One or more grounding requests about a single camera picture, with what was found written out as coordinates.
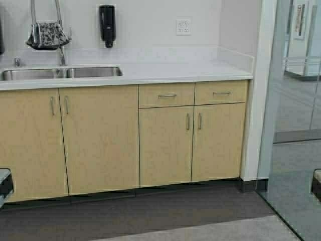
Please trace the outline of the robot base right corner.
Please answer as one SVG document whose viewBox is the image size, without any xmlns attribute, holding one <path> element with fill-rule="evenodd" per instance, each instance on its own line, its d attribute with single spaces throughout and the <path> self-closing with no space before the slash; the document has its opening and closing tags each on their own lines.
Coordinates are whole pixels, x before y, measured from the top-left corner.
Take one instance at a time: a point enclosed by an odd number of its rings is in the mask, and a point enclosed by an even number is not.
<svg viewBox="0 0 321 241">
<path fill-rule="evenodd" d="M 312 183 L 311 183 L 311 193 L 320 201 L 320 169 L 315 169 L 313 173 Z"/>
</svg>

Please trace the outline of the robot base left corner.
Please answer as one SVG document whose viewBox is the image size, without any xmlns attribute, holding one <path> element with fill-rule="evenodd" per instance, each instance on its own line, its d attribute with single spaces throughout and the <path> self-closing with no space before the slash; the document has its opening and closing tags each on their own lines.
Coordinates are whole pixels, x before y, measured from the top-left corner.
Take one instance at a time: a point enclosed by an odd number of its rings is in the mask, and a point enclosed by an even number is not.
<svg viewBox="0 0 321 241">
<path fill-rule="evenodd" d="M 10 169 L 1 168 L 1 208 L 14 193 L 14 183 Z"/>
</svg>

